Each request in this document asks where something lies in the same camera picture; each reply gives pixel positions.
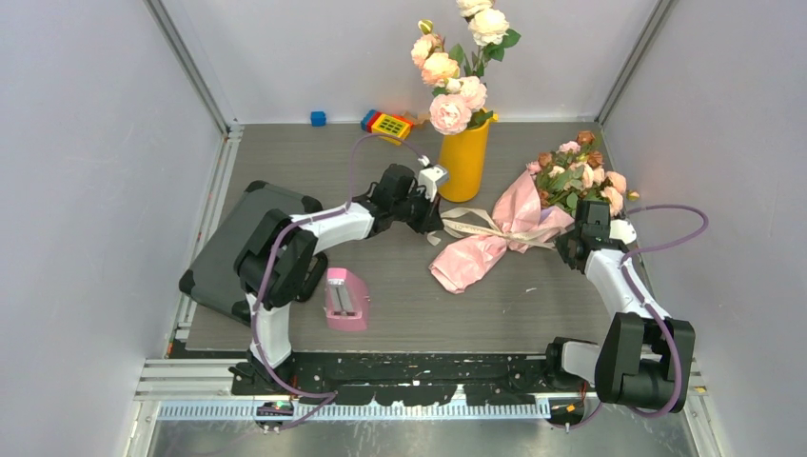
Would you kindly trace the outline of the pink flower bouquet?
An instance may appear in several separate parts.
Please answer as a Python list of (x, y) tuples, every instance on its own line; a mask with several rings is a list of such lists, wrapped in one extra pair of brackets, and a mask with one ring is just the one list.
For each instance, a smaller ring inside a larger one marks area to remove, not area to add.
[[(611, 216), (619, 216), (625, 203), (639, 200), (640, 193), (628, 187), (623, 175), (605, 167), (599, 147), (594, 132), (581, 130), (574, 140), (540, 153), (488, 214), (503, 231), (535, 229), (541, 213), (551, 207), (569, 214), (574, 223), (575, 210), (583, 200), (607, 203)], [(530, 249), (512, 250), (494, 236), (454, 239), (429, 266), (434, 279), (454, 294), (480, 281), (507, 251)]]

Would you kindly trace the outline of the beige ribbon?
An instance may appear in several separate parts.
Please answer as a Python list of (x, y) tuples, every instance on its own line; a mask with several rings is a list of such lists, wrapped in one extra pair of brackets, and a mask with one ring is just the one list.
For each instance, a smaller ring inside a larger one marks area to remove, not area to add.
[(453, 238), (494, 236), (506, 241), (510, 249), (518, 251), (527, 248), (553, 249), (553, 240), (566, 233), (567, 228), (573, 224), (572, 217), (557, 207), (544, 210), (536, 228), (524, 230), (503, 231), (488, 212), (482, 209), (450, 209), (444, 211), (441, 218), (442, 231)]

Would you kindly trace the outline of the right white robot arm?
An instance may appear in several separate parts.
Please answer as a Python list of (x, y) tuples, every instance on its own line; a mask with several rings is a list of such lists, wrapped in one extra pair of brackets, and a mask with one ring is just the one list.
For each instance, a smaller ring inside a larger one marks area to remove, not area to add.
[(651, 295), (634, 266), (639, 255), (613, 229), (604, 202), (582, 201), (571, 230), (556, 239), (562, 261), (595, 286), (611, 324), (600, 343), (556, 338), (543, 378), (555, 390), (589, 386), (605, 404), (645, 417), (678, 413), (686, 402), (696, 332)]

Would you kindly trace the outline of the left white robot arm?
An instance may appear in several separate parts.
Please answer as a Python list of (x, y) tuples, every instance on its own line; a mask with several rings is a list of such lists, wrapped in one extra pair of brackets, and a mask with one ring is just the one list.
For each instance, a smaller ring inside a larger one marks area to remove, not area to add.
[(393, 164), (365, 193), (334, 209), (265, 214), (234, 262), (249, 306), (249, 350), (260, 362), (255, 371), (260, 387), (279, 394), (290, 386), (292, 370), (285, 363), (291, 354), (289, 306), (318, 284), (308, 276), (311, 261), (329, 248), (378, 235), (395, 222), (420, 234), (442, 229), (439, 187), (448, 177), (441, 166), (414, 171)]

